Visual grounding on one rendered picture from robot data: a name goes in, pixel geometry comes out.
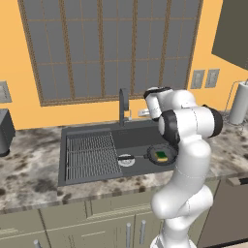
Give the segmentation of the yellow green sponge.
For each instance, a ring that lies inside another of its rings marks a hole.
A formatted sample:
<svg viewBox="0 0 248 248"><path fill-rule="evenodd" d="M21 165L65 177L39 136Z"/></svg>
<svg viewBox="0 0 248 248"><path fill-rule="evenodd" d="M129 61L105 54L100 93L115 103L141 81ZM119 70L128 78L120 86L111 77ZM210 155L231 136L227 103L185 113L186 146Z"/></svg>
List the yellow green sponge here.
<svg viewBox="0 0 248 248"><path fill-rule="evenodd" d="M169 159L164 151L156 151L155 156L158 162L166 162Z"/></svg>

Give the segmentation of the black pan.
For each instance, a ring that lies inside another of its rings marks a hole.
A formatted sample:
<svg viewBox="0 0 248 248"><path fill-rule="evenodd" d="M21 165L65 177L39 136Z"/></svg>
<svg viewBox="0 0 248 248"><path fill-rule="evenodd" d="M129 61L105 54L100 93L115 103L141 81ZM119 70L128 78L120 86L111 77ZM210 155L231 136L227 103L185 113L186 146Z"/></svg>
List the black pan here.
<svg viewBox="0 0 248 248"><path fill-rule="evenodd" d="M155 156L156 151L164 151L169 159L166 162L158 162ZM162 144L150 145L146 149L146 152L143 155L133 155L133 156L135 157L135 159L136 158L147 159L152 164L157 166L168 166L176 160L177 154L178 151L173 146L171 146L168 143L162 143Z"/></svg>

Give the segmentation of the dark grey sink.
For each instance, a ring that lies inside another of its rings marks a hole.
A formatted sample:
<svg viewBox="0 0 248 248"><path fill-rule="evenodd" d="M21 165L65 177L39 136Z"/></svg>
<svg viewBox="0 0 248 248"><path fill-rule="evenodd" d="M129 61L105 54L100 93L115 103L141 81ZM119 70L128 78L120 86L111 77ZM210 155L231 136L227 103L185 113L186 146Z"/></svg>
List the dark grey sink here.
<svg viewBox="0 0 248 248"><path fill-rule="evenodd" d="M61 133L58 184L68 186L119 177L171 171L147 159L136 158L131 167L118 165L122 154L143 155L153 144L168 143L152 120L64 128Z"/></svg>

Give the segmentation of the dark grey tap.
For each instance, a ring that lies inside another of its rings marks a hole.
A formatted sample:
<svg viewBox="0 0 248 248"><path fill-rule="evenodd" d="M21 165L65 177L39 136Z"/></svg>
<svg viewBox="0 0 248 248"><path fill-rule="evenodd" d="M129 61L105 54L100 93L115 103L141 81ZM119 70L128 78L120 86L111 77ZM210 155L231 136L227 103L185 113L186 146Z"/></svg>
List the dark grey tap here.
<svg viewBox="0 0 248 248"><path fill-rule="evenodd" d="M129 92L126 88L121 88L119 90L119 125L124 126L124 122L131 120L132 116L125 117L124 112L129 111Z"/></svg>

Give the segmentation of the brown framed window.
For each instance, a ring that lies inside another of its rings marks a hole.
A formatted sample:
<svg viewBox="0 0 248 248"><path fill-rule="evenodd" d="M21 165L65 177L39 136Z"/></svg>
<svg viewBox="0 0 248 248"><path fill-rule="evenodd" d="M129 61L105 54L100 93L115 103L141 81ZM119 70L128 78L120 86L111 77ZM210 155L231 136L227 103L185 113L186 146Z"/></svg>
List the brown framed window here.
<svg viewBox="0 0 248 248"><path fill-rule="evenodd" d="M186 88L203 0L17 0L42 106Z"/></svg>

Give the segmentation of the white paper towel roll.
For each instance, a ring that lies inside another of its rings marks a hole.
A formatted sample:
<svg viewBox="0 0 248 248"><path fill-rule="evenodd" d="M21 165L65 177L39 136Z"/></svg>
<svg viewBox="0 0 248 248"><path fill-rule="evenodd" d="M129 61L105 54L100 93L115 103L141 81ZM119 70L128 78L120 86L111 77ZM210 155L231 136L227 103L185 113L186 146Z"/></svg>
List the white paper towel roll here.
<svg viewBox="0 0 248 248"><path fill-rule="evenodd" d="M242 81L238 84L232 109L229 115L229 122L233 125L242 124L248 110L248 81Z"/></svg>

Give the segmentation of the beige drawer front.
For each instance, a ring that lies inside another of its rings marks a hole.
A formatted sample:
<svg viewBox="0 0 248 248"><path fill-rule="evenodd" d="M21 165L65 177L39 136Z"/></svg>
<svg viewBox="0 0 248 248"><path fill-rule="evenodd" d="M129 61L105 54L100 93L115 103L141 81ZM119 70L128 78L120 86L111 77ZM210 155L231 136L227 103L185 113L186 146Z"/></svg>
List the beige drawer front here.
<svg viewBox="0 0 248 248"><path fill-rule="evenodd" d="M152 192L141 192L112 198L89 201L85 204L87 219L101 218L112 214L140 212L150 208Z"/></svg>
<svg viewBox="0 0 248 248"><path fill-rule="evenodd" d="M11 238L46 239L39 211L29 210L0 215L0 240Z"/></svg>

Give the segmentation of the beige cupboard door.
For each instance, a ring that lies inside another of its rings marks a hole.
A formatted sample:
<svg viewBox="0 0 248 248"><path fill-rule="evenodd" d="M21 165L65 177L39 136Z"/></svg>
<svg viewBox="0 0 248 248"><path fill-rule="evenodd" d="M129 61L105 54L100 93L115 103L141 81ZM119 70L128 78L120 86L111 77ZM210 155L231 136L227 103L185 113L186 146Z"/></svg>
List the beige cupboard door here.
<svg viewBox="0 0 248 248"><path fill-rule="evenodd" d="M140 245L140 225L141 221L146 221L144 242ZM163 222L149 212L139 213L135 217L133 248L150 248L153 239L159 234Z"/></svg>
<svg viewBox="0 0 248 248"><path fill-rule="evenodd" d="M126 248L126 224L131 223L131 245L134 232L133 215L94 220L47 232L51 248Z"/></svg>
<svg viewBox="0 0 248 248"><path fill-rule="evenodd" d="M42 248L50 248L44 231L25 233L16 229L0 230L0 248L36 248L35 240Z"/></svg>

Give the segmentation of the grey dishwasher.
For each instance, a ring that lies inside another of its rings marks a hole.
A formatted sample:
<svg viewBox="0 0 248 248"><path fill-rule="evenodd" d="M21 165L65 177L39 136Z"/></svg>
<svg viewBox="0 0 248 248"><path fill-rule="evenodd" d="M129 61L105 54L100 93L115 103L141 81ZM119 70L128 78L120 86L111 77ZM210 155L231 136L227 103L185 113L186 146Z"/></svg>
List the grey dishwasher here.
<svg viewBox="0 0 248 248"><path fill-rule="evenodd" d="M248 185L223 179L207 215L198 248L225 248L248 242Z"/></svg>

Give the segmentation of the dark grey toaster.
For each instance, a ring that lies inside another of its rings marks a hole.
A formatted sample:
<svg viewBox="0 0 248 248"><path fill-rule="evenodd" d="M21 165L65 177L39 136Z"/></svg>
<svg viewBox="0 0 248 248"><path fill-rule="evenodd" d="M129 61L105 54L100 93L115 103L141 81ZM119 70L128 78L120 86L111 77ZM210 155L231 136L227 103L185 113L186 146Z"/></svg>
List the dark grey toaster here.
<svg viewBox="0 0 248 248"><path fill-rule="evenodd" d="M0 108L0 157L10 153L10 146L16 136L16 129L7 108Z"/></svg>

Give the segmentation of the grey wall socket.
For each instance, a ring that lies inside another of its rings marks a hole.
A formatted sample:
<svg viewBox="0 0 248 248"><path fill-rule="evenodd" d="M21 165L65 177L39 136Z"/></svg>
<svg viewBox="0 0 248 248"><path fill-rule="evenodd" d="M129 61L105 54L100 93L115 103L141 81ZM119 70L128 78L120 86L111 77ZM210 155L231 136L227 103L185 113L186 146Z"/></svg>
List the grey wall socket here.
<svg viewBox="0 0 248 248"><path fill-rule="evenodd" d="M202 81L204 76L204 70L195 70L193 72L191 88L192 89L201 89Z"/></svg>
<svg viewBox="0 0 248 248"><path fill-rule="evenodd" d="M6 81L0 81L0 104L10 103L11 94Z"/></svg>
<svg viewBox="0 0 248 248"><path fill-rule="evenodd" d="M217 79L219 76L219 69L209 69L207 72L207 78L205 82L205 87L206 88L214 88L217 83Z"/></svg>

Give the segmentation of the dark grey wall cupboard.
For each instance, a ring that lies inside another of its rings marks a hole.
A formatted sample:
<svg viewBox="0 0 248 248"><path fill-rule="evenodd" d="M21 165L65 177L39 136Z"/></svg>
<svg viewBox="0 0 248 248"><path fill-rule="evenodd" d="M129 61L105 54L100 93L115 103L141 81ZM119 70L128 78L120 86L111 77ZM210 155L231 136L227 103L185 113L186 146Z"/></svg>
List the dark grey wall cupboard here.
<svg viewBox="0 0 248 248"><path fill-rule="evenodd" d="M248 71L248 0L223 0L212 53Z"/></svg>

